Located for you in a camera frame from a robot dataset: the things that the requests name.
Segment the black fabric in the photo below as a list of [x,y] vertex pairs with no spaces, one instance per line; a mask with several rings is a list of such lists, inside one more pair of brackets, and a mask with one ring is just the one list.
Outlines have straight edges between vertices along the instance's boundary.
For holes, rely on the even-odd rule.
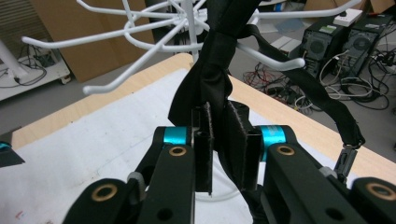
[[191,109],[209,102],[216,135],[222,110],[233,89],[227,69],[235,54],[236,37],[259,3],[260,0],[207,2],[210,31],[198,61],[181,82],[171,104],[168,118],[173,124],[191,125]]
[[[210,31],[205,39],[200,57],[181,82],[169,111],[169,120],[176,126],[191,125],[191,110],[209,102],[212,107],[213,130],[216,141],[222,139],[222,114],[227,98],[232,92],[232,84],[226,73],[235,53],[238,37],[256,36],[260,52],[281,62],[288,60],[280,51],[274,49],[261,36],[254,26],[246,26],[260,0],[212,0],[207,2],[208,24]],[[305,92],[311,102],[328,113],[337,123],[346,145],[358,146],[364,143],[360,129],[347,108],[332,100],[324,88],[304,69],[293,69],[284,74]],[[221,165],[232,178],[230,169],[219,149]],[[254,223],[267,223],[268,220],[261,204],[261,186],[255,191],[242,191]]]
[[[250,24],[245,26],[245,29],[240,33],[239,37],[245,38],[251,35],[256,37],[260,46],[260,53],[280,62],[289,60],[286,55],[271,46],[260,35],[260,31],[255,25]],[[322,109],[335,121],[345,145],[359,147],[365,143],[361,130],[347,107],[343,103],[330,98],[323,86],[308,72],[303,68],[297,68],[282,73],[287,76],[292,83],[301,88],[312,104]]]

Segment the white stand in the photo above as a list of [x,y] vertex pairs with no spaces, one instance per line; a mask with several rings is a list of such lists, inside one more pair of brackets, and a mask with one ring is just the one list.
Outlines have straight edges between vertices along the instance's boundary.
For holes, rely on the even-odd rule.
[[27,71],[18,63],[2,40],[0,40],[0,59],[9,68],[8,73],[12,77],[23,77],[27,75]]
[[[339,14],[350,7],[355,6],[360,1],[361,0],[351,0],[338,8],[329,9],[329,10],[297,11],[297,12],[265,12],[265,13],[260,13],[258,10],[256,10],[256,12],[253,13],[252,15],[252,19],[250,20],[250,23],[257,23],[259,19],[313,18],[313,17],[332,16]],[[86,3],[84,3],[82,0],[77,0],[77,2],[86,9],[88,9],[89,11],[114,14],[114,15],[124,15],[124,16],[126,15],[128,21],[125,23],[124,28],[121,30],[103,33],[99,35],[85,36],[81,38],[59,41],[55,43],[46,43],[46,42],[34,40],[29,37],[23,37],[22,41],[45,49],[59,49],[59,48],[66,48],[70,46],[90,43],[93,41],[124,35],[125,38],[135,46],[148,50],[141,58],[139,58],[126,71],[124,71],[119,77],[117,77],[114,81],[110,82],[109,84],[105,86],[84,87],[83,90],[86,94],[106,93],[115,90],[120,84],[122,84],[128,77],[133,75],[148,59],[150,59],[158,51],[162,51],[162,52],[191,51],[193,54],[193,59],[194,61],[196,61],[198,58],[198,50],[202,47],[202,44],[197,44],[196,42],[196,34],[198,34],[200,31],[204,29],[209,30],[209,25],[205,23],[207,20],[206,9],[201,9],[202,5],[205,3],[205,0],[200,0],[200,1],[167,0],[166,2],[159,3],[152,7],[147,7],[142,11],[131,11],[128,0],[122,0],[122,3],[124,4],[124,10],[91,7]],[[177,13],[155,12],[160,8],[169,7],[169,6],[174,7],[177,10]],[[135,26],[134,22],[141,17],[162,19],[162,21],[157,21],[141,26]],[[166,36],[164,36],[156,45],[138,41],[131,36],[131,34],[133,33],[160,28],[171,24],[175,25],[175,28],[173,28],[173,30],[171,30]],[[191,43],[189,45],[184,45],[184,46],[165,46],[165,44],[170,39],[172,39],[182,28],[189,29]],[[304,66],[304,60],[301,58],[290,60],[285,63],[281,63],[274,61],[265,55],[260,54],[255,49],[251,49],[249,47],[243,46],[242,44],[238,44],[237,47],[242,51],[244,51],[247,55],[251,56],[252,58],[278,71],[287,71],[290,69]]]
[[[0,64],[0,71],[6,71],[8,72],[8,76],[0,76],[0,101],[5,100],[11,96],[20,94],[25,91],[29,91],[33,88],[36,88],[38,86],[44,85],[46,83],[49,83],[51,81],[60,79],[63,84],[67,82],[66,77],[70,75],[70,71],[67,68],[64,60],[62,59],[61,55],[58,53],[56,54],[56,50],[53,50],[55,52],[54,56],[57,58],[57,63],[54,64],[53,66],[46,67],[45,70],[47,74],[37,81],[35,84],[32,85],[19,85],[15,80],[14,77],[17,77],[20,79],[20,83],[25,83],[27,81],[30,81],[36,77],[40,77],[41,74],[43,73],[42,70],[36,70],[36,69],[31,69],[28,67],[22,67],[22,65],[12,56],[9,58],[10,60],[13,61],[13,64],[10,65],[10,63],[7,61],[7,63]],[[20,58],[20,61],[25,61],[27,57]],[[19,68],[19,71],[24,71],[24,73],[15,73],[13,72],[12,66],[17,65]]]

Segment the white plastic hanger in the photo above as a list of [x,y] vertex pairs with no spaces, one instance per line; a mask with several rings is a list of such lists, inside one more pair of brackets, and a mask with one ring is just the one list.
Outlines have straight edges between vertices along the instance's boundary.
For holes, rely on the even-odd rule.
[[[155,53],[157,52],[183,52],[191,51],[192,57],[196,62],[198,59],[198,50],[202,48],[203,44],[197,43],[196,35],[200,34],[203,30],[209,30],[209,25],[205,22],[207,21],[207,11],[206,9],[201,9],[202,5],[206,0],[167,0],[156,4],[151,7],[147,7],[142,11],[132,11],[129,7],[127,0],[122,0],[124,5],[124,10],[111,9],[111,8],[100,8],[91,7],[87,5],[82,0],[77,0],[77,2],[89,11],[97,13],[106,13],[114,15],[126,16],[128,21],[125,23],[123,29],[118,31],[112,31],[108,33],[103,33],[99,35],[84,36],[75,39],[69,39],[65,41],[58,42],[43,42],[35,40],[30,37],[24,36],[22,41],[26,44],[35,45],[44,49],[60,49],[67,48],[71,46],[81,45],[85,43],[90,43],[98,40],[109,39],[117,36],[124,35],[125,38],[141,49],[147,49],[148,51],[142,55],[136,62],[134,62],[127,70],[120,74],[115,80],[108,83],[105,86],[86,86],[83,91],[85,94],[95,94],[95,93],[106,93],[115,90],[119,85],[121,85],[128,77],[133,75],[144,63],[146,63]],[[340,7],[329,9],[329,10],[314,10],[314,11],[296,11],[296,12],[265,12],[260,13],[256,10],[250,23],[256,24],[259,19],[287,19],[287,18],[313,18],[313,17],[327,17],[332,15],[340,14],[350,7],[357,5],[361,0],[351,0],[346,2]],[[156,10],[163,7],[174,7],[177,13],[162,13],[155,12]],[[161,19],[160,21],[152,22],[149,24],[136,26],[134,24],[139,18],[156,18]],[[139,41],[131,36],[131,34],[147,31],[151,29],[156,29],[170,24],[175,25],[175,27],[164,36],[155,45]],[[180,30],[187,28],[190,35],[190,44],[183,46],[170,46],[165,44],[171,40]],[[253,59],[275,69],[278,71],[287,71],[290,69],[300,68],[304,66],[304,60],[301,58],[290,60],[287,62],[275,61],[263,54],[260,54],[257,50],[249,48],[241,43],[237,44],[237,47],[244,51],[247,55],[251,56]]]

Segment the wire bundle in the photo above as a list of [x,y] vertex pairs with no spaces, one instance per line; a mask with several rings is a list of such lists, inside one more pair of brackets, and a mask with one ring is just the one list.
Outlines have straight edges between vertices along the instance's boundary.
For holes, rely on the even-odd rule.
[[[376,49],[370,56],[367,65],[369,71],[367,79],[363,79],[359,74],[351,74],[353,69],[349,69],[347,74],[342,73],[343,66],[352,68],[356,65],[351,64],[352,58],[347,55],[348,50],[333,56],[324,64],[318,76],[319,81],[333,99],[352,101],[374,110],[385,110],[389,107],[389,98],[387,95],[394,90],[389,89],[387,82],[396,75],[396,69],[390,69],[396,67],[396,62],[394,61],[396,58],[396,48],[389,49],[389,45],[395,45],[395,43],[389,43],[387,36],[395,30],[395,24],[390,24],[387,31],[379,37],[379,39],[385,39],[387,49],[383,51]],[[332,60],[342,60],[340,61],[341,66],[336,66],[333,70],[334,77],[325,82],[323,71]],[[279,102],[289,105],[304,114],[310,114],[313,110],[319,111],[309,102],[304,96],[304,93],[290,83],[286,77],[276,77],[272,73],[269,73],[268,69],[260,63],[255,66],[253,72],[244,73],[243,80],[249,86],[272,96]]]
[[[32,48],[35,51],[33,55],[31,55],[30,48]],[[22,66],[26,66],[30,69],[41,70],[42,71],[41,74],[39,74],[36,77],[30,77],[29,80],[25,80],[25,81],[22,81],[20,77],[14,77],[14,81],[16,82],[16,85],[10,85],[10,86],[0,85],[0,89],[16,88],[19,86],[32,86],[47,75],[47,70],[43,66],[49,65],[50,60],[48,58],[44,58],[44,60],[42,61],[43,64],[37,61],[37,58],[41,56],[40,49],[38,49],[33,45],[24,45],[21,48],[21,52],[18,58],[22,57],[24,51],[27,57],[23,59],[23,61],[19,61],[19,63]],[[0,72],[2,72],[0,74],[0,83],[1,83],[1,78],[8,74],[8,68]]]

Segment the gray floor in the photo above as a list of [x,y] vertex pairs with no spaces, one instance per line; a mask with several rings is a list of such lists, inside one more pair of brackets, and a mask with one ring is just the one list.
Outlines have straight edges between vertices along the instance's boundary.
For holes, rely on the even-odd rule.
[[[285,35],[298,39],[301,38],[303,33],[304,29],[300,29],[295,32],[288,32]],[[270,33],[263,34],[263,36],[268,41],[272,42],[279,38],[280,34]],[[394,42],[396,39],[394,37],[389,41]],[[254,41],[250,38],[241,40],[241,42],[253,48],[257,48]],[[172,54],[158,53],[145,67],[160,62],[170,56],[172,56]],[[245,53],[237,50],[230,66],[230,71],[234,77],[241,79],[242,74],[246,71],[252,71],[256,64],[257,61],[252,60]],[[120,74],[125,67],[126,66],[85,83],[78,83],[75,79],[67,85],[52,82],[0,102],[0,134],[19,126],[25,126],[67,105],[73,104],[85,97],[82,93],[83,86],[89,84],[107,84]],[[388,84],[392,90],[396,90],[395,77],[391,77]],[[361,131],[367,141],[365,145],[376,153],[396,162],[396,151],[394,150],[396,143],[396,116],[394,116],[391,110],[393,107],[396,107],[395,95],[394,92],[389,94],[390,106],[386,110],[376,111],[366,109],[351,102],[346,102],[346,105],[361,127]],[[336,131],[333,121],[324,113],[315,112],[310,115],[309,118]]]

